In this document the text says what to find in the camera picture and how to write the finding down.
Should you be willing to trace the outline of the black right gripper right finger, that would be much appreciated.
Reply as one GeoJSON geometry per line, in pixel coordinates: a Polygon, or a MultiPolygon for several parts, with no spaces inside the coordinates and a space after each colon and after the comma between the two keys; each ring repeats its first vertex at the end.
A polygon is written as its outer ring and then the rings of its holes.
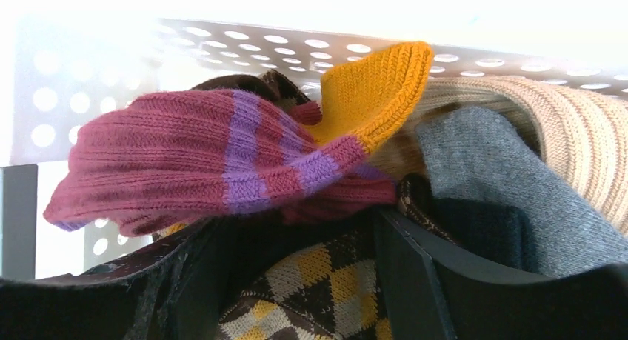
{"type": "Polygon", "coordinates": [[[627,266],[559,279],[481,258],[396,210],[373,211],[395,339],[625,339],[627,266]]]}

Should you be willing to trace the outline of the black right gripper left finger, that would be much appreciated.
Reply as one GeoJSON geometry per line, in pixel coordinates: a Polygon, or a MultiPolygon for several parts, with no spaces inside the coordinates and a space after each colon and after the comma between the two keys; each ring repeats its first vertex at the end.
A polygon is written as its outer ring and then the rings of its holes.
{"type": "Polygon", "coordinates": [[[203,220],[85,273],[1,280],[3,339],[213,339],[236,224],[203,220]]]}

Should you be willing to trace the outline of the thin brown argyle sock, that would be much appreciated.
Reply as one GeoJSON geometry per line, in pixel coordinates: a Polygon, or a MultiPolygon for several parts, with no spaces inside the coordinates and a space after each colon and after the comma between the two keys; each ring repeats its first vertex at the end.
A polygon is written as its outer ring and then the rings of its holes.
{"type": "Polygon", "coordinates": [[[240,226],[217,339],[399,339],[376,265],[374,209],[335,224],[240,226]]]}

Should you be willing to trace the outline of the maroon purple sock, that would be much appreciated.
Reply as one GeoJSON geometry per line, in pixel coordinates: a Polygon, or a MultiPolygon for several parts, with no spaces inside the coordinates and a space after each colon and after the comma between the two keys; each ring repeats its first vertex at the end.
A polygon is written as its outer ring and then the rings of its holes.
{"type": "Polygon", "coordinates": [[[434,53],[402,42],[321,77],[321,102],[280,108],[243,88],[150,93],[77,133],[45,219],[142,236],[204,217],[276,211],[288,224],[394,204],[368,158],[410,117],[434,53]]]}

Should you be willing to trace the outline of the grey sock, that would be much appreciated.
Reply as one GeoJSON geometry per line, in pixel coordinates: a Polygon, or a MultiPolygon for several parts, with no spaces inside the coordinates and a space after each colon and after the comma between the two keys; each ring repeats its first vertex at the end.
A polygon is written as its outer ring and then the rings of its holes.
{"type": "Polygon", "coordinates": [[[532,271],[565,277],[627,262],[627,240],[526,146],[500,114],[465,107],[415,129],[433,195],[515,207],[532,271]]]}

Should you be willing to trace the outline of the striped beige maroon sock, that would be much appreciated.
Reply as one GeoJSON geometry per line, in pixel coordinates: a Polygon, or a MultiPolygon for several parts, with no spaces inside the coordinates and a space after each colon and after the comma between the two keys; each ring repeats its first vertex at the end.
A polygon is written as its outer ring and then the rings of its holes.
{"type": "Polygon", "coordinates": [[[542,161],[627,234],[627,103],[590,90],[514,76],[431,79],[370,164],[396,179],[424,173],[415,127],[467,106],[503,115],[542,161]]]}

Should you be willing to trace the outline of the black sock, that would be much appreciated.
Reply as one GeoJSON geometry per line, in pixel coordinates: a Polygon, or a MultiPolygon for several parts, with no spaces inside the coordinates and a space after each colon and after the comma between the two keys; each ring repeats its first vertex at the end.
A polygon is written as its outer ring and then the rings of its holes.
{"type": "Polygon", "coordinates": [[[531,273],[538,271],[530,220],[517,207],[442,198],[435,200],[435,219],[459,245],[477,256],[531,273]]]}

